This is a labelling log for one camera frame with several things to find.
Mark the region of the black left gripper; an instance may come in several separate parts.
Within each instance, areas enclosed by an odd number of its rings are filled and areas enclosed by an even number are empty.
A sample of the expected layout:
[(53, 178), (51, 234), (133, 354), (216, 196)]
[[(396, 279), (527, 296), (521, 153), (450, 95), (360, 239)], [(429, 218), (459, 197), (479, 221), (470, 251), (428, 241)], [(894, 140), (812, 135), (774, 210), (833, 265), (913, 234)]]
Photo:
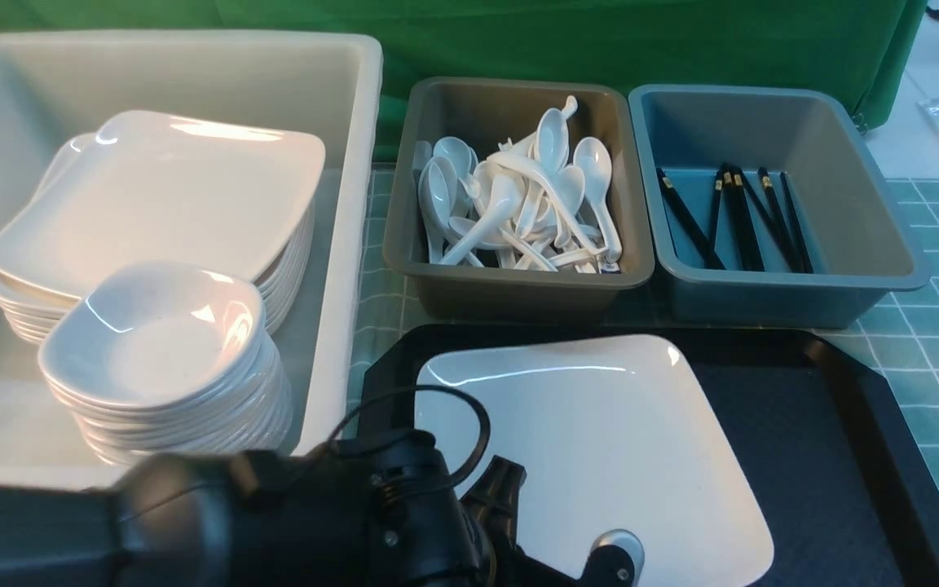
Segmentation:
[(355, 439), (372, 465), (373, 519), (381, 550), (372, 556), (385, 586), (636, 586), (646, 561), (631, 532), (603, 532), (580, 575), (568, 576), (518, 545), (524, 467), (493, 457), (459, 497), (436, 439), (389, 430)]

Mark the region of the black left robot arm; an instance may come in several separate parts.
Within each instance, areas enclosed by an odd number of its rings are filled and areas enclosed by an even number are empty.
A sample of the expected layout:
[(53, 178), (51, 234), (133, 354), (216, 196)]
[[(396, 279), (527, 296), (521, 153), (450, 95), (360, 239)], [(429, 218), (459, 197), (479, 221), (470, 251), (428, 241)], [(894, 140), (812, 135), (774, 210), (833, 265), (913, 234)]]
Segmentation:
[(568, 576), (517, 544), (522, 466), (462, 497), (432, 434), (146, 458), (108, 489), (0, 486), (0, 586), (636, 586), (630, 532)]

